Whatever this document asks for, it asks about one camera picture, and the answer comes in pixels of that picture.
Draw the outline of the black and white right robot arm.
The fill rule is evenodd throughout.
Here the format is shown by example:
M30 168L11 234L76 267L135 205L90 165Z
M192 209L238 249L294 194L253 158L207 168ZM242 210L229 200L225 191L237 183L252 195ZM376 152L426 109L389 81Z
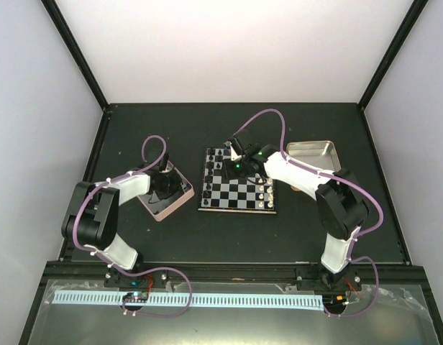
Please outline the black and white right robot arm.
M325 170L296 160L281 149L268 144L261 147L250 141L242 130L224 146L229 150L224 174L227 178L246 178L256 174L286 183L316 201L326 242L321 256L319 283L327 290L344 282L344 270L350 263L350 250L368 215L363 198L340 178L352 177L349 170Z

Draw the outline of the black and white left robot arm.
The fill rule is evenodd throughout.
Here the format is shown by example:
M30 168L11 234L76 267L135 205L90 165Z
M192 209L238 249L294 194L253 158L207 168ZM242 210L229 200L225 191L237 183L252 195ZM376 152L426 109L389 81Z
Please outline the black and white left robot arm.
M162 221L193 196L192 185L169 154L151 164L97 183L79 182L73 191L61 233L76 248L97 256L121 270L130 287L145 281L140 253L118 234L119 207L139 201L156 221Z

